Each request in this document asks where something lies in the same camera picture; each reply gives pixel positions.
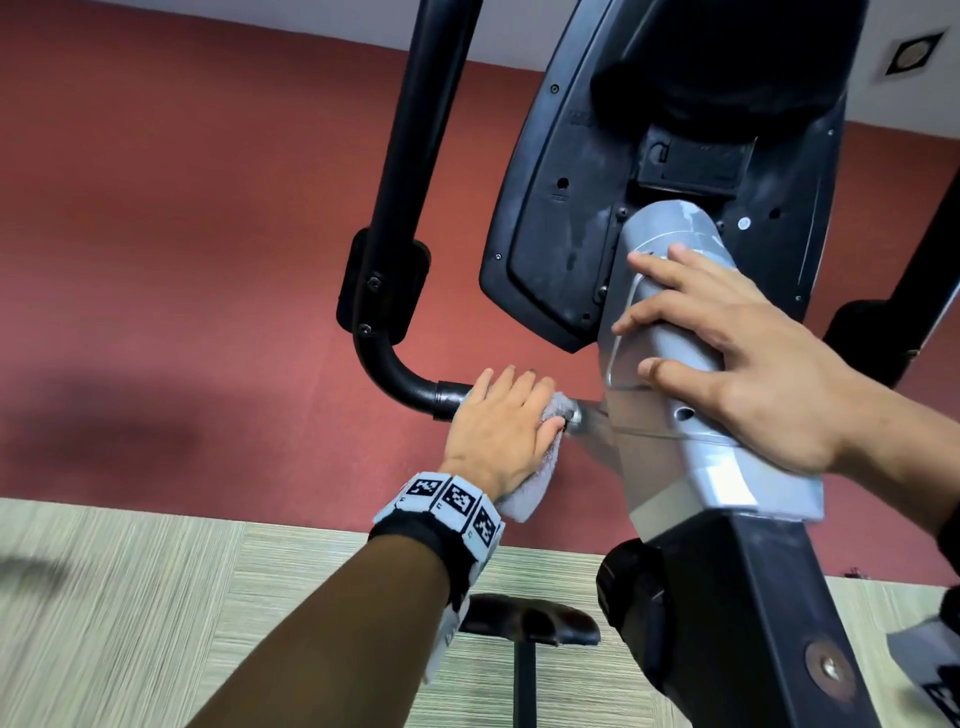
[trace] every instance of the screw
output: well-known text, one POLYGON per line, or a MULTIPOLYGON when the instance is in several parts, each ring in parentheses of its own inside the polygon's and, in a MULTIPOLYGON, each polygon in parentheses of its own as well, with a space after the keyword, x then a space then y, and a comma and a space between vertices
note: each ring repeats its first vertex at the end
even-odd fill
POLYGON ((825 657, 823 660, 821 660, 820 669, 824 672, 824 674, 830 680, 833 680, 838 683, 840 682, 841 680, 840 669, 837 667, 837 664, 833 662, 832 658, 825 657))

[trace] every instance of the hand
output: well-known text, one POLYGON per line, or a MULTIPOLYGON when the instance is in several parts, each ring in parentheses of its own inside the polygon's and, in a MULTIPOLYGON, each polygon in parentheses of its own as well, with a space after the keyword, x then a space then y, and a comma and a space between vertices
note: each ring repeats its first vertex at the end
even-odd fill
POLYGON ((740 442, 796 473, 836 470, 854 447, 857 411, 876 385, 752 281, 681 244, 669 259, 631 254, 631 266, 673 290, 631 306, 613 333, 667 321, 719 350, 725 372, 645 359, 639 374, 724 425, 740 442))
POLYGON ((537 383, 531 371, 514 382, 514 371, 508 367, 493 386, 493 369, 480 375, 453 418, 440 467, 473 483, 493 502, 537 469, 564 429, 563 417, 540 423, 553 397, 553 379, 545 376, 537 383))

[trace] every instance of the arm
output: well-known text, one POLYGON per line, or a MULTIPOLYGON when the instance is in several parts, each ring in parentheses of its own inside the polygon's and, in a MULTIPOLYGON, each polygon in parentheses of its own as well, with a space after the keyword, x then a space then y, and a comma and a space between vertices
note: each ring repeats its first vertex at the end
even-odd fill
POLYGON ((647 359, 639 374, 787 470, 840 473, 936 535, 960 502, 960 425, 851 369, 754 284, 681 245, 631 265, 673 290, 613 326, 668 321, 724 355, 726 371, 647 359))
MULTIPOLYGON (((553 381, 511 367, 477 380, 454 418, 441 473, 492 501, 532 473, 564 426, 540 415, 553 381)), ((244 660, 189 728, 402 726, 413 705, 449 576, 427 546, 404 536, 368 541, 244 660)))

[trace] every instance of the white ceiling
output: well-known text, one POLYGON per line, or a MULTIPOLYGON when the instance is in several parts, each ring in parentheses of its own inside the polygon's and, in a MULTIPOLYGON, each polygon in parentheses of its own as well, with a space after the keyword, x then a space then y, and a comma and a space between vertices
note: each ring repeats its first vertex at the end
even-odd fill
MULTIPOLYGON (((419 0, 108 1, 400 49, 410 45, 419 5, 419 0)), ((576 4, 486 0, 469 57, 542 70, 576 4)), ((868 124, 960 138, 960 0, 871 0, 847 115, 868 124), (895 41, 950 26, 958 27, 947 33, 923 73, 877 79, 895 41)))

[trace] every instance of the gray cloth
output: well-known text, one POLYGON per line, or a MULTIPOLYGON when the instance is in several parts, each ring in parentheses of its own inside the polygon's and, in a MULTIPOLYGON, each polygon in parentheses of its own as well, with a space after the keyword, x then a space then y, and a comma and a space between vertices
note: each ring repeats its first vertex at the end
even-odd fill
MULTIPOLYGON (((540 421, 545 422, 558 415, 569 420, 575 411, 576 405, 573 401, 562 392, 556 392, 543 410, 540 421)), ((543 462, 534 474, 520 483, 519 488, 497 502, 496 508, 500 511, 500 515, 518 523, 525 522, 533 515, 543 496, 546 495, 546 487, 550 485, 550 478, 557 467, 557 456, 560 454, 560 441, 563 437, 564 434, 561 432, 554 438, 543 456, 543 462)))

